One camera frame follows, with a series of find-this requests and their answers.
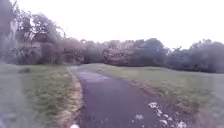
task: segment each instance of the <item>white sky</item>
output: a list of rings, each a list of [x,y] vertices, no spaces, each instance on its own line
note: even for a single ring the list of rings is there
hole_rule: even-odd
[[[223,0],[18,0],[77,39],[157,38],[167,47],[201,39],[224,43]]]

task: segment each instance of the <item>grass verge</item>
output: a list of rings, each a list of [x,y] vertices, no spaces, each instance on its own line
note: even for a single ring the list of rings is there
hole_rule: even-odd
[[[81,87],[65,67],[22,66],[24,93],[37,119],[48,127],[67,128],[81,107]]]

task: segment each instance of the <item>grass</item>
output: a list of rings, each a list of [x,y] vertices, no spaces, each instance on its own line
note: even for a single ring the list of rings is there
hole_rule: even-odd
[[[37,113],[38,120],[49,127],[65,127],[81,106],[81,89],[65,67],[22,66],[30,72],[20,73],[24,93]]]
[[[206,108],[218,120],[224,118],[223,74],[183,72],[159,67],[116,67],[104,64],[81,67],[132,81],[145,90],[154,88],[186,112],[195,114],[201,108]]]

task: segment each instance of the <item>path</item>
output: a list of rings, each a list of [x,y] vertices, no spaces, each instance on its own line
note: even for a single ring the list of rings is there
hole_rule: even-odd
[[[0,128],[43,128],[26,103],[18,69],[0,64]]]
[[[72,69],[83,87],[81,128],[192,128],[193,118],[128,82]]]

